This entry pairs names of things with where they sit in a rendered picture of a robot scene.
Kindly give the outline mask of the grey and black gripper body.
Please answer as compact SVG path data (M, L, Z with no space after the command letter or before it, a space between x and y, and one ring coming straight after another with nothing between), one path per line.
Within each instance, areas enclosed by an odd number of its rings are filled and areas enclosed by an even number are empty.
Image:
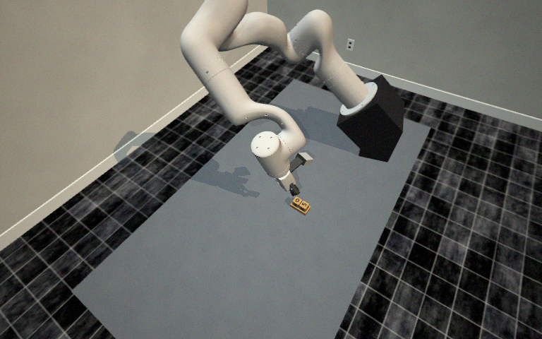
M287 172L286 175L284 175L283 177L280 177L280 178L274 178L277 183L285 190L285 191L289 191L290 190L290 184L296 184L296 181L293 177L293 175L291 174L290 171Z

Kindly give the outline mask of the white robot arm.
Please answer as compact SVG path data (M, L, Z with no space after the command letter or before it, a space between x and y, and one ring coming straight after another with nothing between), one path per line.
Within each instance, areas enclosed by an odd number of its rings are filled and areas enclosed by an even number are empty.
M300 165L312 163L307 153L297 153L289 162L289 157L305 146L305 136L283 109L252 101L219 52L258 44L273 48L285 61L297 64L318 49L314 73L342 103L340 112L345 117L362 110L378 87L374 82L364 85L338 55L332 21L326 12L309 12L287 33L280 19L262 12L246 14L247 8L248 0L205 0L184 28L180 47L189 66L233 125L270 119L280 126L279 134L264 131L251 142L251 150L266 173L280 178Z

